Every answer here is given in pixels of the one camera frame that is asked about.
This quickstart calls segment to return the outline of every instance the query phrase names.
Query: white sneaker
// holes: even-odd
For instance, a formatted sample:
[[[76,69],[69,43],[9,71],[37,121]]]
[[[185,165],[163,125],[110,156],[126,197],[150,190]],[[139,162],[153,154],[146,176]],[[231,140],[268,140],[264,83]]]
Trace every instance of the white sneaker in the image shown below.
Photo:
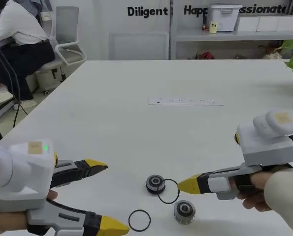
[[[14,96],[7,90],[0,91],[0,105],[11,100]]]
[[[35,100],[27,100],[27,101],[20,101],[20,105],[22,105],[22,107],[24,109],[30,108],[30,107],[35,107],[38,105],[38,103]],[[18,104],[15,104],[13,106],[14,110],[18,109]]]

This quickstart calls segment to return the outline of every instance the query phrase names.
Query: human hand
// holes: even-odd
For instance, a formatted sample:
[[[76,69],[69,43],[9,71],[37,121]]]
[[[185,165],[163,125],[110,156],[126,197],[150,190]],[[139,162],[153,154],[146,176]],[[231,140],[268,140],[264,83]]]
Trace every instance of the human hand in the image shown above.
[[[48,199],[54,200],[58,193],[50,190]],[[0,231],[25,230],[27,228],[26,212],[0,213]]]
[[[255,194],[238,194],[237,198],[244,200],[243,206],[246,209],[255,208],[260,212],[270,211],[271,208],[267,205],[264,199],[263,189],[269,178],[273,175],[271,172],[259,172],[250,176],[251,183],[260,189]]]

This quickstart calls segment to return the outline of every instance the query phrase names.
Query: shelf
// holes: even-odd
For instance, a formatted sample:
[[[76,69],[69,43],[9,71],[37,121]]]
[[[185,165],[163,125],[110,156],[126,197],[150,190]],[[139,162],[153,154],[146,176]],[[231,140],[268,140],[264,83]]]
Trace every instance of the shelf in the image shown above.
[[[209,33],[201,29],[183,29],[177,32],[177,42],[201,41],[261,41],[261,40],[290,40],[293,31],[258,31],[258,32],[218,32]]]

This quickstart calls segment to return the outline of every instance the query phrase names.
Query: orange sticker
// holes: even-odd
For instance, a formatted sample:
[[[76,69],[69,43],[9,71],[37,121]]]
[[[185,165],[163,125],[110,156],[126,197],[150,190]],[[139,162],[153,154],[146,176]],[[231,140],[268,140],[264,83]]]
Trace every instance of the orange sticker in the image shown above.
[[[29,142],[28,154],[42,154],[42,142]]]
[[[275,115],[276,119],[278,120],[279,124],[286,124],[292,122],[292,119],[287,112],[277,113]]]

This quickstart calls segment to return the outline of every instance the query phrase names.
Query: gray chair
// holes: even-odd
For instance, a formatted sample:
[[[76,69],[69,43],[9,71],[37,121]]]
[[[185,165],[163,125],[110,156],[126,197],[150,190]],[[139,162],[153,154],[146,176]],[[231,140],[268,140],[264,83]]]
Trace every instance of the gray chair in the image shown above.
[[[54,61],[43,65],[37,72],[37,78],[40,89],[44,94],[48,90],[54,89],[56,85],[45,85],[44,80],[49,78],[49,74],[56,79],[55,73],[60,69],[61,82],[66,79],[62,70],[63,66],[83,63],[87,57],[79,45],[78,40],[78,18],[79,8],[75,6],[58,6],[56,7],[55,39],[58,45],[55,46],[56,58]]]

